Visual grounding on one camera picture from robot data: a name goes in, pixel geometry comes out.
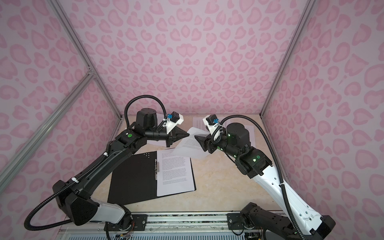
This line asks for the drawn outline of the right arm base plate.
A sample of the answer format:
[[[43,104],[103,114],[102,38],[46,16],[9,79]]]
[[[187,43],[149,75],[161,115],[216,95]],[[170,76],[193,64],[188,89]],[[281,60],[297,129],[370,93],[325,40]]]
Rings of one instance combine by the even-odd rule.
[[[245,230],[248,227],[246,217],[241,213],[228,213],[227,223],[229,230]]]

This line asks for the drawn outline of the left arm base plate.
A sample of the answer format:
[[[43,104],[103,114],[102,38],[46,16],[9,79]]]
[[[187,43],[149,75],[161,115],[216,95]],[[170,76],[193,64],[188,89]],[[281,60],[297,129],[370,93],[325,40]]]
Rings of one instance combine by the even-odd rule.
[[[123,218],[117,223],[108,223],[104,226],[104,231],[112,232],[130,232],[130,231],[144,231],[147,224],[148,215],[144,214],[130,214],[123,216]]]

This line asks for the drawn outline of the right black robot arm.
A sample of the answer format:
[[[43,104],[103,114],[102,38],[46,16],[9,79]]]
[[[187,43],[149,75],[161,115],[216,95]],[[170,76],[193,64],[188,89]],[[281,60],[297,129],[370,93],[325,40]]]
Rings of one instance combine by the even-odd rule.
[[[244,228],[270,231],[286,240],[324,240],[336,226],[331,216],[321,215],[287,184],[267,155],[253,147],[243,124],[223,127],[217,118],[203,120],[210,134],[196,136],[204,152],[216,150],[234,159],[237,169],[259,184],[279,205],[284,216],[249,203],[241,210]]]

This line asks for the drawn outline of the blue A4 clip folder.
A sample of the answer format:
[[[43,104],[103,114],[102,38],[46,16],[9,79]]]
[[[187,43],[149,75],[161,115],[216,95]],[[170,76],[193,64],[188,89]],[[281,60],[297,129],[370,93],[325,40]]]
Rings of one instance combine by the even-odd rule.
[[[157,152],[133,155],[113,171],[108,203],[129,205],[158,199],[154,176]]]

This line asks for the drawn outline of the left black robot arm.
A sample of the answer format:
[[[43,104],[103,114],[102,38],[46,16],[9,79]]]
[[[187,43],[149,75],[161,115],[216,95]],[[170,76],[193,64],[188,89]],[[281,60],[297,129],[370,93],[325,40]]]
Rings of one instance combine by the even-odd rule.
[[[133,227],[132,214],[126,207],[94,200],[92,195],[113,170],[148,141],[164,141],[170,147],[189,136],[179,128],[184,121],[181,114],[172,112],[160,124],[156,114],[154,109],[141,109],[136,121],[109,142],[99,158],[67,182],[58,181],[54,184],[58,207],[72,223],[82,226],[89,222],[106,222],[116,225],[120,230]]]

